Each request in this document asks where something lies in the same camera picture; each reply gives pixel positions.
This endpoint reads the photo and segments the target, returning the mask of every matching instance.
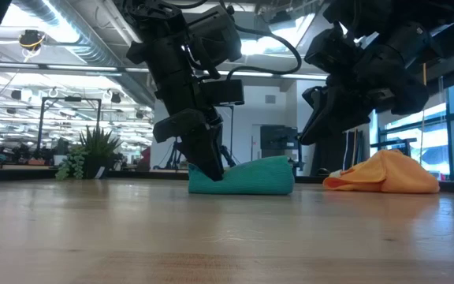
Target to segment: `orange cloth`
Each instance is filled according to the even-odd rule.
[[[332,173],[323,181],[323,186],[345,191],[439,192],[439,181],[418,162],[398,150],[380,150],[366,162],[341,171],[340,177],[334,177]]]

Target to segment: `window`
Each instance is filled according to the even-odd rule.
[[[410,143],[409,153],[432,173],[447,174],[454,179],[454,86],[445,90],[447,103],[423,112],[408,115],[389,123],[380,130],[382,141],[416,139]],[[425,121],[422,135],[422,119]],[[387,148],[405,148],[403,144]]]

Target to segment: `table surface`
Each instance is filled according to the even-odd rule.
[[[0,182],[0,283],[454,283],[454,195]]]

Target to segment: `teal cloth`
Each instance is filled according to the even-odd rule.
[[[213,181],[197,166],[188,165],[188,191],[202,194],[272,194],[292,192],[294,177],[286,156],[269,157],[227,170],[221,181]]]

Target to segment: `ceiling duct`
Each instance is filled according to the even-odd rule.
[[[122,65],[121,60],[66,0],[13,0],[13,4],[30,16],[41,19],[51,31],[56,31],[57,36],[50,35],[54,39],[61,40],[60,38],[65,37],[77,39],[76,42],[70,43],[71,47],[66,48],[88,65]],[[120,77],[112,80],[125,88],[136,103],[153,108],[154,96],[130,74],[122,73]]]

